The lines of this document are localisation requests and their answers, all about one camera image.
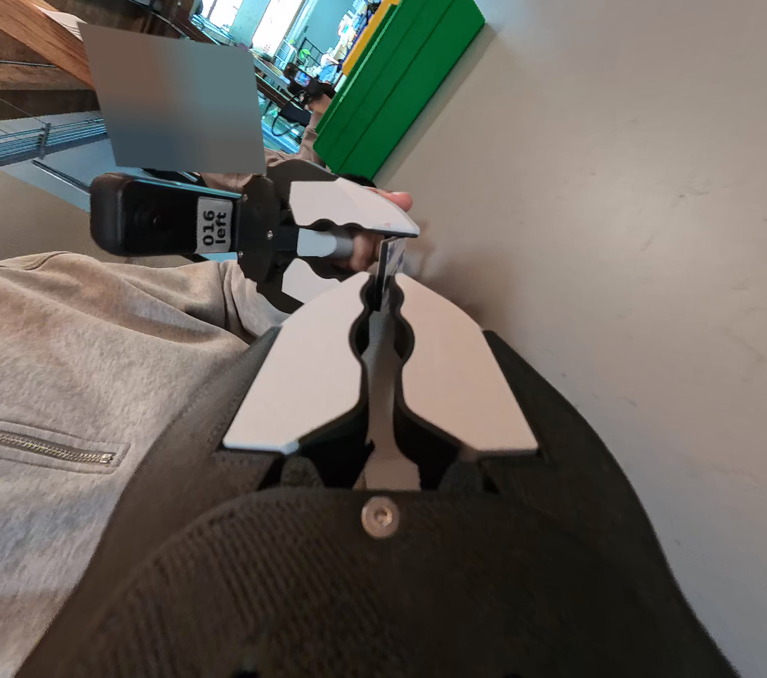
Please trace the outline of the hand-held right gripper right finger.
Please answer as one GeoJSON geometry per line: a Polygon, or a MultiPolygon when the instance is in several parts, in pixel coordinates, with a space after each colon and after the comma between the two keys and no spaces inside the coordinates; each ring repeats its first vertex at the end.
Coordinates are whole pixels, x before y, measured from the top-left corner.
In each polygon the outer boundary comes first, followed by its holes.
{"type": "Polygon", "coordinates": [[[403,273],[390,283],[392,315],[413,338],[401,370],[404,411],[464,453],[536,453],[538,441],[473,318],[403,273]]]}

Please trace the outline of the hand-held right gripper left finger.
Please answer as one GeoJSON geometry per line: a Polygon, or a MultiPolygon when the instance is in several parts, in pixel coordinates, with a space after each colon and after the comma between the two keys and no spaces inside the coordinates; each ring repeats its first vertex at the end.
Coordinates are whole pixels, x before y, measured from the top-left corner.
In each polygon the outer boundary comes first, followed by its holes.
{"type": "Polygon", "coordinates": [[[351,276],[283,323],[223,448],[292,455],[340,435],[366,407],[367,372],[355,336],[367,324],[370,279],[351,276]]]}

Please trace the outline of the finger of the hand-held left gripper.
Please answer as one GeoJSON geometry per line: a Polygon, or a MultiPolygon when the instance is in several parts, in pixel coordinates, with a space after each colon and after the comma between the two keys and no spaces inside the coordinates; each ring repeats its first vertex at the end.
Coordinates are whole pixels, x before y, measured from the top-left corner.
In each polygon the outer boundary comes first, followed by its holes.
{"type": "Polygon", "coordinates": [[[344,178],[294,181],[288,205],[301,228],[354,228],[383,236],[416,238],[420,228],[390,198],[344,178]]]}
{"type": "Polygon", "coordinates": [[[278,310],[290,315],[347,278],[347,272],[324,259],[294,259],[282,273],[278,310]]]}

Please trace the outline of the thin white card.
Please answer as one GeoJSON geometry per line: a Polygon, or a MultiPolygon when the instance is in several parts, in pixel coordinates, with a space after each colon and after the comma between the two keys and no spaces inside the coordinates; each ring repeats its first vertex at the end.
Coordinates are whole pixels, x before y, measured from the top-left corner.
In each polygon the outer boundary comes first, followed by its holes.
{"type": "Polygon", "coordinates": [[[379,312],[388,308],[389,281],[403,270],[408,237],[390,236],[380,243],[375,278],[375,307],[379,312]]]}

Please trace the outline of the person's left forearm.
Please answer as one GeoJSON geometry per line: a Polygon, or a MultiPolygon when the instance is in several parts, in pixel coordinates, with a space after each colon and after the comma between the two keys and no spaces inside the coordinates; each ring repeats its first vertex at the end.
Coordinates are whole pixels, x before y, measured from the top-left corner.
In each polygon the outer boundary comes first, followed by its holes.
{"type": "Polygon", "coordinates": [[[244,277],[235,261],[218,264],[225,301],[225,328],[250,345],[270,329],[283,325],[289,314],[280,311],[244,277]]]}

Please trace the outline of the another person's forearm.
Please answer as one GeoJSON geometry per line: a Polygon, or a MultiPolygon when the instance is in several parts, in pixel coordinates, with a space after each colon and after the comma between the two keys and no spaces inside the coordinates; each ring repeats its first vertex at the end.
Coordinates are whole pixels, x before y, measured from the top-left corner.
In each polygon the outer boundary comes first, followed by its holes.
{"type": "Polygon", "coordinates": [[[318,124],[324,113],[330,107],[331,102],[331,98],[327,95],[322,95],[319,98],[312,98],[305,105],[306,110],[310,112],[311,116],[308,125],[304,129],[301,146],[299,147],[297,155],[299,159],[312,162],[323,168],[326,168],[327,166],[315,150],[315,141],[318,136],[318,124]]]}

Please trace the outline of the grey desk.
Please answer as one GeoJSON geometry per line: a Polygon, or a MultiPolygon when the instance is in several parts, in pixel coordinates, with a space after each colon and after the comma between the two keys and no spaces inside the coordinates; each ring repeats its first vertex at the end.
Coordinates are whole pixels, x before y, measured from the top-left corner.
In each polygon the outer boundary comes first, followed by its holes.
{"type": "Polygon", "coordinates": [[[627,473],[690,604],[765,676],[765,0],[475,0],[379,172],[408,273],[627,473]]]}

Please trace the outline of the person's left hand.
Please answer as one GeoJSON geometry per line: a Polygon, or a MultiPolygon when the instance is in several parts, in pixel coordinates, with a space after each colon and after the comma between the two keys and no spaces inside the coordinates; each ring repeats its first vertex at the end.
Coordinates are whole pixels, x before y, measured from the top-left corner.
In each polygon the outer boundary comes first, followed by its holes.
{"type": "MultiPolygon", "coordinates": [[[[405,213],[412,210],[413,197],[408,192],[381,190],[369,186],[366,189],[382,196],[405,213]]],[[[380,244],[384,241],[384,236],[369,230],[354,230],[351,239],[352,252],[344,263],[345,267],[352,272],[368,271],[379,259],[380,244]]]]}

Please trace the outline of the green plastic bin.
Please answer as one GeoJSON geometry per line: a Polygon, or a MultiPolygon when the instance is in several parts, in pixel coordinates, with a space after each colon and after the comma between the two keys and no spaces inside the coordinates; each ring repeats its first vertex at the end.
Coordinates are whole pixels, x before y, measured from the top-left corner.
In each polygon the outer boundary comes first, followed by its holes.
{"type": "Polygon", "coordinates": [[[373,179],[485,24],[474,0],[401,0],[318,124],[335,174],[373,179]]]}

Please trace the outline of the person's grey sweater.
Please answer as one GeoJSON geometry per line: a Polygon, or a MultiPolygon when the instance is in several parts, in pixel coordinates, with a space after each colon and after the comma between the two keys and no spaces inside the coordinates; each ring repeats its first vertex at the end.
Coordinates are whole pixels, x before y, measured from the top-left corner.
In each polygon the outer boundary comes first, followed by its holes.
{"type": "Polygon", "coordinates": [[[219,263],[2,261],[2,676],[81,580],[151,445],[248,345],[225,328],[219,263]]]}

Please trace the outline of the yellow plastic bin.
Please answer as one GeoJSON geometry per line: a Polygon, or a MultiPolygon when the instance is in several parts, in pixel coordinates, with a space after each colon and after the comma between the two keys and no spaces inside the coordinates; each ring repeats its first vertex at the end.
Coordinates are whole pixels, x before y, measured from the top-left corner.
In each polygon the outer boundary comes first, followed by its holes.
{"type": "Polygon", "coordinates": [[[365,28],[361,31],[357,39],[354,41],[352,48],[343,61],[341,66],[341,73],[345,77],[349,77],[353,67],[359,61],[363,51],[371,43],[374,33],[382,26],[384,18],[390,9],[396,7],[401,0],[382,0],[377,11],[369,19],[365,28]]]}

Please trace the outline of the wooden beam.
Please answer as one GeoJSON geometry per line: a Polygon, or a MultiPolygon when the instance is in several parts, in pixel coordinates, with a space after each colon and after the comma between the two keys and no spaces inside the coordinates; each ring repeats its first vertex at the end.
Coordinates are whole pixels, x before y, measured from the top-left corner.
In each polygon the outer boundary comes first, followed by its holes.
{"type": "Polygon", "coordinates": [[[2,32],[94,89],[82,39],[44,12],[46,5],[43,0],[1,0],[2,32]]]}

